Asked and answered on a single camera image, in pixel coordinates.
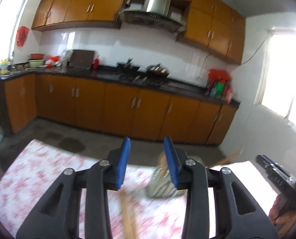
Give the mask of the wooden kitchen cabinets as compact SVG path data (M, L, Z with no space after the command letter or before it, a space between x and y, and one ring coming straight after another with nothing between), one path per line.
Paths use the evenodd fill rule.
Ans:
M237 106L149 88L47 73L0 79L0 127L21 131L36 117L135 139L220 145Z
M186 29L177 41L209 51L227 62L241 64L245 19L221 0L181 0L188 3ZM112 27L123 23L118 13L124 0L41 0L32 29Z

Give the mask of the steel range hood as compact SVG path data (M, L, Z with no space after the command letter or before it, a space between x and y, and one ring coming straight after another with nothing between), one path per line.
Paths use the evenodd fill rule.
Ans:
M181 33L186 29L184 15L188 3L181 0L124 0L118 18L127 24L145 25Z

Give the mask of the wooden chopstick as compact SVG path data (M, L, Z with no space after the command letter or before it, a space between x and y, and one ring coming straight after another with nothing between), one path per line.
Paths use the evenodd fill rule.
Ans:
M212 167L214 167L214 166L224 165L224 164L226 164L226 163L229 163L231 160L233 160L234 158L236 158L236 157L238 157L239 155L241 155L242 152L243 152L243 149L241 149L241 150L239 150L238 152L235 152L235 153L229 155L228 157L226 157L226 158L224 158L224 159L222 159L222 160L220 160L220 161L218 161L218 162L216 162L216 163L214 163L214 164L212 164L212 165L209 165L208 168L212 168Z
M162 151L161 154L159 155L158 166L159 166L160 175L163 177L166 177L169 173L169 169L168 169L168 162L167 162L164 151Z
M138 239L137 218L135 201L133 196L129 196L126 191L120 193L121 213L123 219L124 238Z

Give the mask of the window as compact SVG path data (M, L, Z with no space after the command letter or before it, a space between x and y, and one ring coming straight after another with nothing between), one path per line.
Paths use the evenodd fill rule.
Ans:
M282 117L296 132L296 27L273 27L260 49L264 58L255 103Z
M17 30L28 0L0 0L0 61L27 60L22 48L16 45Z

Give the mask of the red bag condiment bottles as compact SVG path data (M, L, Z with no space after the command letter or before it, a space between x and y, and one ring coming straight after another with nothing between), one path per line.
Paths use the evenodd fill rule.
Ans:
M206 95L229 104L233 97L232 76L225 70L210 69L207 74Z

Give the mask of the window left side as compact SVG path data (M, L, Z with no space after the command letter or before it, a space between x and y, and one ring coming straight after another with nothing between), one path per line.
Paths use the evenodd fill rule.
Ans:
M0 61L27 60L22 48L16 45L17 30L28 0L0 0Z

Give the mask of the green perforated utensil holder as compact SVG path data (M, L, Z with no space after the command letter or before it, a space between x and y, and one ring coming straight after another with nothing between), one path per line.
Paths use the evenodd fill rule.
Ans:
M188 190L177 190L172 183L170 172L166 177L160 175L159 166L153 171L151 180L146 186L147 197L153 199L168 199L187 196Z

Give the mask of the floral red white tablecloth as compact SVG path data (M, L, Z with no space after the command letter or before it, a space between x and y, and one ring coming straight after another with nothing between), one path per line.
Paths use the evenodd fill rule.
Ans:
M0 180L0 221L15 235L33 206L66 168L83 170L96 159L82 157L32 140ZM268 213L277 193L249 161L230 164L229 168ZM139 238L181 238L186 197L151 199L146 186L154 168L128 165L122 190L127 194L130 212L136 214Z

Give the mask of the red hanging plastic bag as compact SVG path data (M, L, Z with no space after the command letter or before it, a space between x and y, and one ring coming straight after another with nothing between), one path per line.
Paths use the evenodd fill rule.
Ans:
M20 26L16 33L16 46L21 48L24 46L30 29L26 26Z

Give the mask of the black wok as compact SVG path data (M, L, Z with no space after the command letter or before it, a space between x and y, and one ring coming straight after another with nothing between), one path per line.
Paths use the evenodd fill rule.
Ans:
M117 68L124 73L135 73L140 69L140 66L133 65L132 61L133 59L129 58L125 63L117 62Z
M168 69L161 64L149 65L146 68L146 74L154 78L167 78L169 73Z

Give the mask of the green and red basins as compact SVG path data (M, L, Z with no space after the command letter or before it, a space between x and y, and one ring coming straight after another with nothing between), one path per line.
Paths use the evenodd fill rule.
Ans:
M28 59L30 68L38 68L44 65L45 55L42 53L32 53Z

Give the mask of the dark cutting board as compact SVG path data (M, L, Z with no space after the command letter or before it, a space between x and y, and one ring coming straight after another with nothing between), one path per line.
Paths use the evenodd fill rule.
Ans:
M72 50L68 66L77 69L89 69L92 66L95 51L92 50Z

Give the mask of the red bottle on counter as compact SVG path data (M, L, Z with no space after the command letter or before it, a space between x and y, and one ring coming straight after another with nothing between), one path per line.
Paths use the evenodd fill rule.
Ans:
M99 67L99 55L95 55L95 58L92 63L92 69L96 70Z

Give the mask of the black wok left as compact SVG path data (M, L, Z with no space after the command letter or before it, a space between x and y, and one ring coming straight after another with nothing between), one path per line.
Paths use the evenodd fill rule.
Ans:
M125 63L117 62L117 68L124 73L135 73L140 69L140 66L133 65L132 61L133 59L129 58Z

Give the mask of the red white plastic bag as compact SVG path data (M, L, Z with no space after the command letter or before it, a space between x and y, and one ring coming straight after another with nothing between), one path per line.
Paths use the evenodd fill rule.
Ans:
M54 66L58 65L60 63L60 61L61 61L60 56L49 56L45 61L45 66L47 68L54 67Z

